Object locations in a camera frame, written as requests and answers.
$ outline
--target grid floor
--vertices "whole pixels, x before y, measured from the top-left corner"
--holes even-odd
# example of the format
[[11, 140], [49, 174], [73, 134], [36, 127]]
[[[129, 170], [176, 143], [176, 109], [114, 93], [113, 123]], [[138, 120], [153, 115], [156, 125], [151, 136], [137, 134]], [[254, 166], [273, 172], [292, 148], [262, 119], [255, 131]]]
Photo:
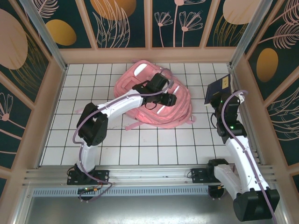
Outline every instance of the grid floor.
[[[173, 129], [142, 125], [130, 131], [125, 126], [136, 122], [127, 115], [113, 120], [107, 137], [98, 147], [96, 160], [100, 165], [206, 164], [209, 159], [225, 158], [232, 163], [210, 122], [212, 107], [204, 106], [207, 85], [228, 73], [221, 63], [157, 63], [171, 69], [191, 92], [196, 122]], [[79, 146], [72, 136], [80, 114], [91, 101], [94, 104], [114, 99], [114, 85], [131, 63], [71, 64], [57, 104], [40, 165], [73, 165]]]

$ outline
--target cable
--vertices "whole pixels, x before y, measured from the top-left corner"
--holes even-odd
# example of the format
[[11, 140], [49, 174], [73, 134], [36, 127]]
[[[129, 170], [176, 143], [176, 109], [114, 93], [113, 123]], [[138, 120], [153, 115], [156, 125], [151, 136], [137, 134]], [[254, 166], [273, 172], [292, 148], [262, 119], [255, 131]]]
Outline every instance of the cable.
[[69, 171], [70, 171], [71, 169], [73, 169], [73, 168], [75, 168], [75, 166], [72, 166], [71, 168], [69, 168], [69, 169], [67, 170], [66, 174], [69, 175]]
[[80, 163], [80, 166], [81, 166], [82, 171], [83, 171], [89, 178], [91, 178], [91, 179], [93, 179], [93, 180], [95, 180], [95, 181], [97, 181], [97, 182], [99, 182], [99, 183], [110, 184], [110, 186], [109, 186], [108, 188], [106, 188], [102, 193], [100, 193], [98, 196], [94, 196], [92, 199], [86, 201], [86, 203], [88, 203], [88, 202], [92, 202], [92, 201], [98, 199], [99, 197], [101, 197], [103, 194], [105, 194], [105, 193], [106, 193], [106, 192], [113, 186], [113, 183], [108, 182], [108, 181], [102, 181], [102, 180], [100, 180], [100, 179], [97, 179], [97, 178], [91, 176], [91, 175], [85, 170], [85, 168], [84, 168], [84, 166], [83, 166], [83, 164], [82, 164], [82, 152], [83, 152], [83, 146], [84, 146], [84, 143], [81, 142], [81, 141], [76, 141], [76, 139], [75, 139], [76, 136], [77, 136], [77, 134], [78, 134], [78, 132], [79, 132], [79, 130], [80, 130], [80, 128], [83, 126], [83, 124], [85, 124], [86, 121], [88, 121], [88, 119], [90, 119], [91, 117], [93, 117], [95, 114], [101, 112], [102, 110], [104, 110], [104, 109], [106, 109], [106, 108], [108, 108], [108, 107], [111, 107], [113, 104], [116, 104], [116, 103], [122, 101], [123, 99], [127, 99], [127, 98], [129, 98], [129, 97], [137, 97], [137, 96], [141, 96], [141, 97], [150, 97], [150, 96], [159, 95], [159, 94], [165, 92], [167, 89], [169, 89], [169, 88], [173, 85], [172, 72], [171, 72], [169, 69], [163, 68], [163, 69], [161, 69], [160, 73], [163, 73], [165, 70], [166, 70], [166, 71], [169, 71], [169, 74], [170, 74], [170, 81], [169, 81], [168, 85], [167, 85], [163, 90], [161, 90], [161, 91], [159, 91], [159, 92], [155, 92], [155, 93], [150, 93], [150, 94], [140, 94], [140, 93], [135, 93], [135, 94], [131, 94], [131, 95], [128, 95], [128, 96], [120, 97], [120, 98], [116, 99], [115, 101], [108, 103], [106, 106], [104, 106], [104, 107], [102, 107], [102, 108], [100, 108], [100, 109], [98, 109], [98, 110], [92, 112], [91, 114], [89, 114], [89, 115], [88, 115], [88, 116], [87, 116], [87, 117], [86, 117], [86, 118], [85, 118], [85, 119], [78, 125], [78, 127], [77, 127], [77, 129], [76, 129], [76, 131], [75, 131], [75, 133], [74, 133], [74, 135], [73, 135], [73, 139], [72, 139], [72, 140], [73, 140], [73, 143], [75, 143], [75, 144], [80, 144], [80, 145], [81, 145], [81, 147], [80, 147], [80, 151], [79, 151], [79, 163]]
[[224, 125], [225, 129], [226, 129], [226, 130], [228, 131], [228, 133], [229, 133], [229, 134], [236, 140], [236, 142], [237, 142], [237, 143], [241, 146], [241, 148], [243, 149], [243, 152], [246, 154], [246, 157], [247, 157], [247, 159], [248, 159], [248, 161], [249, 161], [249, 163], [250, 163], [250, 166], [251, 166], [251, 168], [252, 168], [252, 170], [253, 170], [253, 173], [254, 173], [254, 175], [255, 175], [256, 181], [257, 181], [257, 183], [258, 183], [258, 186], [260, 187], [260, 189], [261, 189], [261, 191], [262, 191], [262, 193], [263, 193], [263, 196], [264, 196], [264, 198], [265, 198], [265, 200], [266, 200], [266, 203], [267, 203], [267, 205], [268, 205], [268, 207], [269, 207], [269, 209], [270, 209], [270, 212], [271, 212], [271, 214], [272, 214], [272, 218], [273, 218], [274, 224], [277, 224], [277, 220], [276, 220], [276, 217], [275, 217], [273, 208], [272, 208], [272, 206], [271, 206], [271, 203], [270, 203], [270, 201], [269, 201], [269, 199], [268, 199], [268, 197], [267, 197], [267, 195], [266, 195], [265, 190], [263, 189], [263, 186], [262, 186], [261, 181], [260, 181], [260, 179], [259, 179], [259, 177], [258, 177], [257, 171], [256, 171], [256, 169], [255, 169], [255, 167], [254, 167], [254, 164], [253, 164], [253, 162], [252, 162], [252, 160], [251, 160], [251, 158], [250, 158], [250, 156], [249, 156], [249, 154], [248, 154], [248, 152], [247, 152], [245, 146], [244, 146], [244, 145], [237, 139], [237, 137], [231, 132], [231, 130], [228, 128], [228, 125], [226, 124], [225, 119], [224, 119], [224, 112], [225, 112], [225, 108], [226, 108], [228, 102], [231, 100], [231, 98], [233, 98], [234, 96], [237, 96], [237, 95], [240, 94], [240, 93], [248, 95], [248, 91], [246, 91], [246, 90], [239, 90], [239, 91], [234, 92], [232, 95], [230, 95], [230, 96], [227, 98], [227, 100], [224, 102], [224, 105], [223, 105], [223, 108], [222, 108], [222, 111], [221, 111], [221, 119], [222, 119], [222, 122], [223, 122], [223, 125]]
[[212, 121], [212, 117], [213, 117], [213, 115], [216, 117], [216, 114], [215, 114], [215, 113], [212, 113], [211, 118], [210, 118], [210, 119], [211, 119], [211, 124], [213, 125], [214, 128], [216, 128], [215, 125], [213, 124], [213, 121]]
[[[190, 171], [189, 173], [191, 173], [192, 171]], [[187, 178], [190, 178], [190, 179], [192, 179], [192, 175], [191, 175], [191, 177], [189, 177], [188, 175], [189, 175], [189, 173], [187, 174]]]

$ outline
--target metal plate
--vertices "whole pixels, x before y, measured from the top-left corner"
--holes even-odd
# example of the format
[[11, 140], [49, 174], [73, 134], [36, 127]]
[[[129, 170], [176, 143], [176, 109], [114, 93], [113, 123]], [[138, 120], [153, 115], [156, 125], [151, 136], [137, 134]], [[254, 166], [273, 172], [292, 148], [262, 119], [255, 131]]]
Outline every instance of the metal plate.
[[[101, 181], [109, 181], [109, 170], [96, 170], [94, 177], [100, 179]], [[67, 185], [97, 185], [98, 182], [95, 180], [90, 180], [88, 183], [78, 179], [78, 175], [75, 170], [69, 172], [69, 176], [67, 179]]]
[[208, 178], [205, 168], [191, 169], [191, 175], [193, 183], [220, 183], [215, 177]]

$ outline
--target book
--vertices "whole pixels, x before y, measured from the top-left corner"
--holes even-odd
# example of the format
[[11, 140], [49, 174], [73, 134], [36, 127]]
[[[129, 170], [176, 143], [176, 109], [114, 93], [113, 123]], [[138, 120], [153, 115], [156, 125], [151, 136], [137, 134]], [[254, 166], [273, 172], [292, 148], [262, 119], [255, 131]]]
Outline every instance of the book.
[[209, 84], [206, 90], [205, 106], [208, 106], [213, 96], [219, 92], [231, 94], [233, 92], [232, 86], [233, 79], [230, 74]]

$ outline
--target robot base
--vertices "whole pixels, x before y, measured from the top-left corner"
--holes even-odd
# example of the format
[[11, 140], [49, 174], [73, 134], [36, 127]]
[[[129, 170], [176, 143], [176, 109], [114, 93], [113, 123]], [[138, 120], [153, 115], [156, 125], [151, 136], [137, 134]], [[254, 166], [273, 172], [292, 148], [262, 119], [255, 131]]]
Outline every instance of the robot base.
[[[95, 170], [89, 172], [89, 174], [101, 181], [109, 180], [109, 170]], [[75, 164], [74, 170], [70, 171], [67, 178], [67, 185], [97, 185], [98, 182], [89, 178], [83, 173]]]

